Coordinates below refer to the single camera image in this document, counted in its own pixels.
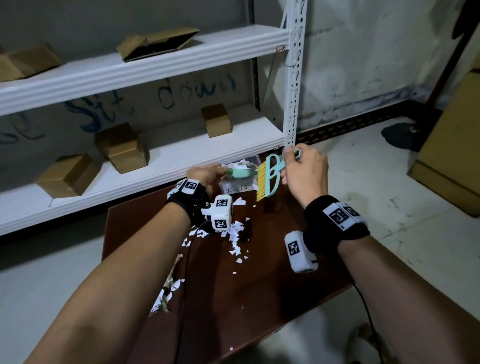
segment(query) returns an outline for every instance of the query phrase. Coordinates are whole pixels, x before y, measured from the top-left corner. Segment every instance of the dark brown table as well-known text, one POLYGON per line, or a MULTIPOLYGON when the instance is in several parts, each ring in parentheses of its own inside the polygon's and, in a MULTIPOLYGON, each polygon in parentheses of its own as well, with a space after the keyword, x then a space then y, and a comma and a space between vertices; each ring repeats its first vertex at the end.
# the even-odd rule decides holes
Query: dark brown table
MULTIPOLYGON (((102 259, 107 257, 164 205, 171 187, 133 199, 108 210, 102 259)), ((244 259, 230 254, 228 236, 209 234, 183 247, 175 279, 183 278, 186 253, 192 249, 185 283, 168 303, 169 313, 157 312, 147 319, 130 356, 130 363, 172 363, 181 321, 183 289, 183 334, 178 363, 217 361, 245 348, 287 322, 328 301, 349 286, 339 273, 339 260, 321 259, 313 273, 294 273, 284 237, 303 231, 303 210, 289 191, 261 202, 255 192, 233 195, 247 201, 234 206, 233 221, 244 222, 246 234, 239 242, 244 259)))

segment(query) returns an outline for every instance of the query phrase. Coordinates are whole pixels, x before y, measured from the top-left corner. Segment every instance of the shelf board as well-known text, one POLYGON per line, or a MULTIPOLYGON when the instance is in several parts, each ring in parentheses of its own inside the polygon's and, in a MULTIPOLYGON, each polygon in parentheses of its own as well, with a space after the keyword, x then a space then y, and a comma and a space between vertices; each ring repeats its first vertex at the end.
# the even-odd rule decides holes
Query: shelf board
POLYGON ((82 196, 52 199, 35 184, 1 191, 0 235, 174 181, 193 166, 227 163, 284 144, 283 133, 253 106, 228 113, 233 132, 215 138, 205 133, 201 118, 141 133, 150 150, 148 166, 119 174, 105 162, 82 196))
POLYGON ((179 51, 123 62, 118 53, 73 61, 33 77, 0 83, 0 115, 204 70, 288 49, 289 30, 248 25, 198 35, 179 51))

